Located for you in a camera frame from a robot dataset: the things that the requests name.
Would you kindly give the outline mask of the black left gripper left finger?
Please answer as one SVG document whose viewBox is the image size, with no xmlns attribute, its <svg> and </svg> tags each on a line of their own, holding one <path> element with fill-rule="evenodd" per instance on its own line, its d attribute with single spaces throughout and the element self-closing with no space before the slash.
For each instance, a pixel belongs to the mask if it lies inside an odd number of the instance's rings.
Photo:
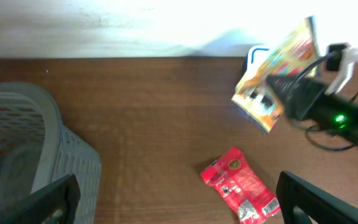
<svg viewBox="0 0 358 224">
<path fill-rule="evenodd" d="M 68 174 L 0 211 L 0 224 L 73 224 L 81 192 Z"/>
</svg>

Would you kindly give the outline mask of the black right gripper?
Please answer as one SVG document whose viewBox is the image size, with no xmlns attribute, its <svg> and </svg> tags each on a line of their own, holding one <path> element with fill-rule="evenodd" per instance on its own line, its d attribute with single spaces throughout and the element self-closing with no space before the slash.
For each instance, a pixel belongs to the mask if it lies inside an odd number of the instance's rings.
<svg viewBox="0 0 358 224">
<path fill-rule="evenodd" d="M 326 95 L 326 85 L 298 75 L 268 75 L 266 84 L 282 103 L 291 121 L 313 120 L 318 128 L 345 129 L 358 121 L 358 105 L 335 94 Z"/>
</svg>

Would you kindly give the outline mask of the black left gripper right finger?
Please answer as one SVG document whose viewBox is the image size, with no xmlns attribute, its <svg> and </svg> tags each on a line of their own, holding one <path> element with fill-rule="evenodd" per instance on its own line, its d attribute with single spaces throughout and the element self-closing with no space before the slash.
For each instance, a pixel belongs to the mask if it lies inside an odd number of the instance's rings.
<svg viewBox="0 0 358 224">
<path fill-rule="evenodd" d="M 358 224 L 358 208 L 289 171 L 282 171 L 276 195 L 285 224 Z"/>
</svg>

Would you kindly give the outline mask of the yellow chips bag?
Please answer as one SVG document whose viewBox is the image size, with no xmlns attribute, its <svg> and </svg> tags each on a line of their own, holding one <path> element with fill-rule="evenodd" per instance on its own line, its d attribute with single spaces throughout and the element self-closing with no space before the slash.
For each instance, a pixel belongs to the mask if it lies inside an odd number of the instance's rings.
<svg viewBox="0 0 358 224">
<path fill-rule="evenodd" d="M 231 101 L 260 130 L 268 134 L 285 112 L 285 94 L 275 81 L 296 80 L 312 63 L 320 58 L 314 17 L 304 18 L 267 56 L 251 62 L 247 56 L 247 69 L 235 87 Z"/>
</svg>

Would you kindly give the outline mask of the red snack packet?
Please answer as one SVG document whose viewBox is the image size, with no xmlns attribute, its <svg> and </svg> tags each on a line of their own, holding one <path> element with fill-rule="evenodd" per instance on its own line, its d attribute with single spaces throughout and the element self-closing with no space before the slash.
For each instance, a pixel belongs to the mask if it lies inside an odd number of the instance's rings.
<svg viewBox="0 0 358 224">
<path fill-rule="evenodd" d="M 264 223 L 280 211 L 275 194 L 236 147 L 205 168 L 200 176 L 236 213 L 241 224 Z"/>
</svg>

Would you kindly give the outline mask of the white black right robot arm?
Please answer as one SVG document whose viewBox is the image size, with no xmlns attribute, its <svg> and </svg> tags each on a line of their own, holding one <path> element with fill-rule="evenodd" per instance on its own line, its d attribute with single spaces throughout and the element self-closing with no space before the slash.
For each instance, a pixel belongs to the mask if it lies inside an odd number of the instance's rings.
<svg viewBox="0 0 358 224">
<path fill-rule="evenodd" d="M 314 125 L 302 128 L 305 138 L 314 146 L 331 152 L 343 152 L 358 147 L 358 104 L 334 93 L 325 94 L 328 85 L 314 78 L 268 76 L 266 84 L 284 106 L 289 121 L 314 121 Z M 311 133 L 339 136 L 350 145 L 324 146 L 311 137 Z"/>
</svg>

